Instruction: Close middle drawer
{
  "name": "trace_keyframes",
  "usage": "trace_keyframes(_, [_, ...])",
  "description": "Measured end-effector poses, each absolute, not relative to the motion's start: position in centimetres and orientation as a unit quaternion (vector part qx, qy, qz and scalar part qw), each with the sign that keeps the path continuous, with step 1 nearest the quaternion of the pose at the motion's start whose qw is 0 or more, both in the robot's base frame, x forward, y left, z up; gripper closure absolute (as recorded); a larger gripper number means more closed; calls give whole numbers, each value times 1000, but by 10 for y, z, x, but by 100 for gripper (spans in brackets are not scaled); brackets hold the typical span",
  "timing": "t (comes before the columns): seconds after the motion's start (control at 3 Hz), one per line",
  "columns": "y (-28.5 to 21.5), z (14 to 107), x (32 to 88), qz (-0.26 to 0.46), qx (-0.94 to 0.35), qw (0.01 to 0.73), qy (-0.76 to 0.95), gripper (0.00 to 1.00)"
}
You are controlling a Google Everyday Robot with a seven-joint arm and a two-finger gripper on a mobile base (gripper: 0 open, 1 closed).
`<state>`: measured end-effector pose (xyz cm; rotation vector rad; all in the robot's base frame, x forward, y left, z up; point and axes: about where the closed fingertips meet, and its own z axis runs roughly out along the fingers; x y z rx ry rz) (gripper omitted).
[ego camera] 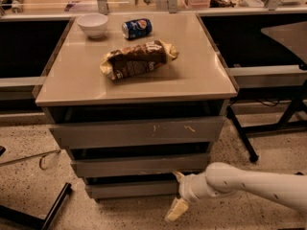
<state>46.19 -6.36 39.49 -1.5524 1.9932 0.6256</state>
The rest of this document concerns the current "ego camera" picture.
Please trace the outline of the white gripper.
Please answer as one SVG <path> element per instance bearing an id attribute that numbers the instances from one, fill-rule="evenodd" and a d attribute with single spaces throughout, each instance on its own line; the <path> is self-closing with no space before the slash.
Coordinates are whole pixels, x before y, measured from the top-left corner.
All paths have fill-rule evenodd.
<path id="1" fill-rule="evenodd" d="M 184 175 L 175 171 L 173 175 L 179 184 L 178 193 L 182 198 L 175 198 L 166 214 L 166 221 L 175 221 L 189 208 L 189 203 L 196 203 L 210 196 L 210 187 L 204 173 Z"/>

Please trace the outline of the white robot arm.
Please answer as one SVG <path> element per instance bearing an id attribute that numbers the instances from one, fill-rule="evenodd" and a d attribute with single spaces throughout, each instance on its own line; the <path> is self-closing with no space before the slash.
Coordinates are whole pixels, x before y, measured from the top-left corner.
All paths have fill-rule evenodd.
<path id="1" fill-rule="evenodd" d="M 178 194 L 165 219 L 177 220 L 192 203 L 207 197 L 222 197 L 244 191 L 307 214 L 307 176 L 245 171 L 215 162 L 199 174 L 174 172 Z"/>

